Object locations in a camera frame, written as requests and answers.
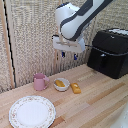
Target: mug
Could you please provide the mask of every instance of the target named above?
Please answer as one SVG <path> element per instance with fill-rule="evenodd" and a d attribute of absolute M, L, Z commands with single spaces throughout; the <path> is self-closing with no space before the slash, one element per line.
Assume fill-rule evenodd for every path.
<path fill-rule="evenodd" d="M 37 91 L 44 90 L 48 87 L 49 84 L 49 78 L 42 74 L 42 73 L 37 73 L 34 75 L 34 89 Z"/>

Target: black cord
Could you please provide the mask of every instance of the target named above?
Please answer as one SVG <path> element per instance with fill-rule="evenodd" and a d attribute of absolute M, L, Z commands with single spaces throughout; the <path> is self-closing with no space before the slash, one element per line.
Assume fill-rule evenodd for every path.
<path fill-rule="evenodd" d="M 91 45 L 85 45 L 85 46 L 94 48 L 95 50 L 98 50 L 98 51 L 103 52 L 104 54 L 107 54 L 107 55 L 110 55 L 110 56 L 124 56 L 124 55 L 127 55 L 127 54 L 128 54 L 128 52 L 123 53 L 123 54 L 111 54 L 111 53 L 102 51 L 102 50 L 100 50 L 100 49 L 98 49 L 98 48 L 96 48 L 96 47 L 94 47 L 94 46 L 91 46 Z"/>

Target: yellow object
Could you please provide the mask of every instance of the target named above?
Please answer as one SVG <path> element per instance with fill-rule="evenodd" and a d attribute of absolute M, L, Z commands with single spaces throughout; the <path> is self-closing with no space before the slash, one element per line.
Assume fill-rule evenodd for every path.
<path fill-rule="evenodd" d="M 60 81 L 60 80 L 56 80 L 55 83 L 59 87 L 65 87 L 64 83 L 62 81 Z"/>
<path fill-rule="evenodd" d="M 71 87 L 72 87 L 72 90 L 73 90 L 73 92 L 74 92 L 75 94 L 81 93 L 81 90 L 80 90 L 80 88 L 79 88 L 79 86 L 78 86 L 77 83 L 72 83 L 72 84 L 71 84 Z"/>

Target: white plate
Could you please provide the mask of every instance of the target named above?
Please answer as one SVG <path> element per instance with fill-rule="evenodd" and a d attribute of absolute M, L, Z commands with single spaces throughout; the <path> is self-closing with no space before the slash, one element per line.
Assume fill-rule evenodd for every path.
<path fill-rule="evenodd" d="M 27 96 L 16 101 L 9 111 L 14 128 L 48 128 L 55 119 L 54 105 L 41 96 Z"/>

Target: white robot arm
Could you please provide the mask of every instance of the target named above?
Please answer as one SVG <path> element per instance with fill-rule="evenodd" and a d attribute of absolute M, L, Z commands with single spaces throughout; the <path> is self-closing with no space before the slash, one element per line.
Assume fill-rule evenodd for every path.
<path fill-rule="evenodd" d="M 62 35 L 64 40 L 60 38 L 57 39 L 57 37 L 53 36 L 54 48 L 78 53 L 84 51 L 85 43 L 82 35 L 83 30 L 88 27 L 91 20 L 101 10 L 113 1 L 115 0 L 87 0 L 81 8 L 69 2 L 58 6 L 55 11 L 55 18 L 59 37 Z"/>

